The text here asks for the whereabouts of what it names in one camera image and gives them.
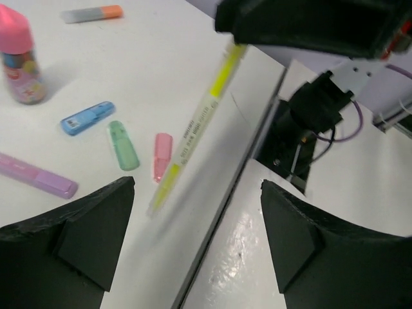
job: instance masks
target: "metal edge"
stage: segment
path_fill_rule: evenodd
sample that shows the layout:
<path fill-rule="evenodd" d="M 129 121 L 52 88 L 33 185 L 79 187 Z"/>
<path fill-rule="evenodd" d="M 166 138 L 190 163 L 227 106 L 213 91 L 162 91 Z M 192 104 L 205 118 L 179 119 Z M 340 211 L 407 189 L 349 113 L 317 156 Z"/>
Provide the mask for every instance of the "metal edge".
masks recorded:
<path fill-rule="evenodd" d="M 220 203 L 218 211 L 216 212 L 216 215 L 212 220 L 212 223 L 206 233 L 206 236 L 200 245 L 198 253 L 195 256 L 194 261 L 192 262 L 192 265 L 186 275 L 186 278 L 182 286 L 179 289 L 179 292 L 173 302 L 171 309 L 182 309 L 185 304 L 186 298 L 191 291 L 193 283 L 196 280 L 198 272 L 200 271 L 200 268 L 203 265 L 203 262 L 209 251 L 209 247 L 213 241 L 214 235 L 216 234 L 220 226 L 220 223 L 225 215 L 225 211 L 227 207 L 230 205 L 230 201 L 232 200 L 233 193 L 236 190 L 238 182 L 240 181 L 240 177 L 246 166 L 246 163 L 249 158 L 253 158 L 254 155 L 258 152 L 258 149 L 261 147 L 261 144 L 265 139 L 266 133 L 270 127 L 270 122 L 268 122 L 267 120 L 268 119 L 271 120 L 273 118 L 273 114 L 276 112 L 277 103 L 279 102 L 279 99 L 277 98 L 277 94 L 279 93 L 279 90 L 281 89 L 281 86 L 283 84 L 287 71 L 288 71 L 288 68 L 284 68 L 282 75 L 277 85 L 275 86 L 272 98 L 269 100 L 266 110 L 263 113 L 261 120 L 259 121 L 259 125 L 256 129 L 256 132 L 254 133 L 254 138 L 252 139 L 250 145 L 245 151 L 245 154 L 243 155 L 243 159 L 240 162 L 239 167 L 236 170 L 236 173 L 232 181 L 230 182 L 230 185 L 225 193 L 225 196 L 222 199 L 222 202 Z"/>
<path fill-rule="evenodd" d="M 393 127 L 405 134 L 407 137 L 412 138 L 412 132 L 406 129 L 402 124 L 395 124 Z"/>

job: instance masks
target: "plastic container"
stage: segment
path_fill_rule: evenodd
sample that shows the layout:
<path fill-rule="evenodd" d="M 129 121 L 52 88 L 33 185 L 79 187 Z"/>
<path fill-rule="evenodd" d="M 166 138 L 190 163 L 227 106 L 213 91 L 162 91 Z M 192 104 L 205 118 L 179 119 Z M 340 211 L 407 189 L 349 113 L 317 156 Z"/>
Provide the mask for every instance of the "plastic container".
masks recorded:
<path fill-rule="evenodd" d="M 5 80 L 13 98 L 23 104 L 36 104 L 47 92 L 33 46 L 27 18 L 0 5 L 0 54 Z"/>

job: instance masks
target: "pink bottle cap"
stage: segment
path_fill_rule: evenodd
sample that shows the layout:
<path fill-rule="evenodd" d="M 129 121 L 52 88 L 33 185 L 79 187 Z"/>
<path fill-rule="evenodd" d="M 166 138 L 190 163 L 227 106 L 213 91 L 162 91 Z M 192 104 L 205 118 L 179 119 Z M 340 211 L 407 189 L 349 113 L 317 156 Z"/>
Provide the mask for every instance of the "pink bottle cap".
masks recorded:
<path fill-rule="evenodd" d="M 25 16 L 0 5 L 0 51 L 20 55 L 33 49 L 30 25 Z"/>
<path fill-rule="evenodd" d="M 154 180 L 160 182 L 172 158 L 173 137 L 166 133 L 158 133 L 154 143 Z"/>

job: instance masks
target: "cable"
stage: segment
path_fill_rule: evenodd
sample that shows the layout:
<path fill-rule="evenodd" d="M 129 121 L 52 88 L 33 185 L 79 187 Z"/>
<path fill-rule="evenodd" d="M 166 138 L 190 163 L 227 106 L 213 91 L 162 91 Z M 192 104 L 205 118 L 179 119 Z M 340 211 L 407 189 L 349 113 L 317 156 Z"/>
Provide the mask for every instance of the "cable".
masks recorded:
<path fill-rule="evenodd" d="M 347 141 L 351 140 L 352 138 L 355 138 L 355 137 L 359 134 L 359 132 L 362 131 L 363 124 L 364 124 L 364 119 L 363 119 L 363 114 L 362 114 L 361 107 L 359 106 L 359 103 L 358 103 L 358 102 L 356 102 L 356 101 L 352 101 L 352 102 L 353 102 L 353 105 L 355 106 L 356 111 L 358 112 L 358 116 L 359 116 L 359 125 L 358 125 L 358 128 L 357 128 L 352 134 L 350 134 L 349 136 L 335 139 L 335 140 L 333 141 L 333 142 L 335 142 L 335 143 L 347 142 Z M 329 142 L 329 141 L 330 141 L 329 138 L 326 138 L 326 137 L 323 137 L 323 136 L 319 136 L 319 135 L 317 135 L 317 134 L 315 134 L 315 133 L 314 133 L 314 135 L 316 136 L 316 138 L 317 138 L 318 140 L 322 140 L 322 141 L 324 141 L 324 142 Z"/>
<path fill-rule="evenodd" d="M 326 147 L 321 153 L 319 153 L 318 156 L 316 156 L 315 158 L 312 159 L 312 161 L 309 162 L 308 166 L 311 166 L 313 163 L 315 163 L 316 161 L 318 161 L 320 158 L 322 158 L 333 146 L 333 143 L 335 142 L 335 135 L 336 135 L 336 127 L 332 128 L 332 135 L 330 137 L 329 140 L 327 140 L 329 142 L 328 147 Z"/>
<path fill-rule="evenodd" d="M 296 148 L 296 152 L 295 152 L 295 157 L 294 157 L 294 161 L 292 162 L 292 167 L 290 168 L 290 174 L 289 176 L 286 178 L 286 180 L 288 182 L 290 182 L 290 180 L 292 179 L 293 175 L 294 175 L 294 171 L 296 168 L 296 164 L 297 164 L 297 159 L 299 159 L 299 155 L 301 154 L 301 149 L 302 149 L 302 143 L 300 143 L 297 148 Z"/>
<path fill-rule="evenodd" d="M 406 113 L 412 115 L 412 111 L 408 110 L 408 108 L 405 107 L 405 105 L 402 103 L 402 100 L 399 100 L 399 105 Z"/>
<path fill-rule="evenodd" d="M 406 71 L 405 69 L 402 69 L 402 68 L 400 68 L 400 67 L 398 67 L 398 66 L 396 66 L 396 65 L 387 64 L 387 65 L 386 65 L 386 68 L 389 69 L 389 70 L 395 71 L 395 72 L 397 72 L 397 73 L 399 73 L 399 74 L 402 74 L 403 76 L 405 76 L 405 77 L 407 77 L 407 78 L 409 78 L 409 79 L 412 79 L 412 73 L 411 73 L 411 72 Z"/>
<path fill-rule="evenodd" d="M 321 153 L 319 153 L 319 155 L 317 155 L 309 163 L 307 163 L 298 173 L 290 173 L 290 174 L 292 176 L 298 176 L 298 175 L 302 174 L 307 168 L 309 168 L 313 163 L 315 163 L 320 158 L 322 158 L 332 148 L 333 143 L 335 142 L 335 135 L 336 135 L 336 127 L 333 127 L 330 139 L 327 140 L 327 142 L 329 142 L 329 145 L 325 149 L 323 149 L 323 151 Z"/>
<path fill-rule="evenodd" d="M 394 72 L 397 72 L 397 73 L 399 73 L 399 74 L 401 74 L 401 75 L 409 78 L 410 80 L 412 80 L 412 73 L 409 72 L 409 71 L 406 71 L 405 69 L 402 69 L 402 68 L 400 68 L 400 67 L 398 67 L 398 66 L 396 66 L 396 65 L 394 65 L 394 64 L 387 64 L 387 65 L 386 65 L 386 68 L 389 69 L 389 70 L 392 70 L 392 71 L 394 71 Z M 406 105 L 406 106 L 404 105 L 404 107 L 405 107 L 406 109 L 409 109 L 411 106 L 412 106 L 412 104 L 408 104 L 408 105 Z M 398 111 L 397 113 L 395 113 L 394 115 L 388 117 L 387 119 L 382 119 L 380 122 L 378 122 L 377 124 L 375 124 L 375 126 L 379 127 L 379 126 L 381 126 L 382 124 L 385 124 L 386 122 L 391 121 L 391 120 L 394 119 L 395 117 L 398 117 L 401 113 L 402 113 L 402 111 Z"/>

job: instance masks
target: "purple highlighter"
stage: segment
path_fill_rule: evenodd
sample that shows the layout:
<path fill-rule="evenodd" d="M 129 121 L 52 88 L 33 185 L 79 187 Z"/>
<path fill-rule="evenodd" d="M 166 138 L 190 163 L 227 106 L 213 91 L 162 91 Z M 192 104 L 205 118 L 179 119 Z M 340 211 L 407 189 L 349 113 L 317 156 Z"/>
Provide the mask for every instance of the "purple highlighter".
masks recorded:
<path fill-rule="evenodd" d="M 0 173 L 66 199 L 71 198 L 79 187 L 77 183 L 67 178 L 24 163 L 3 153 L 0 153 Z"/>

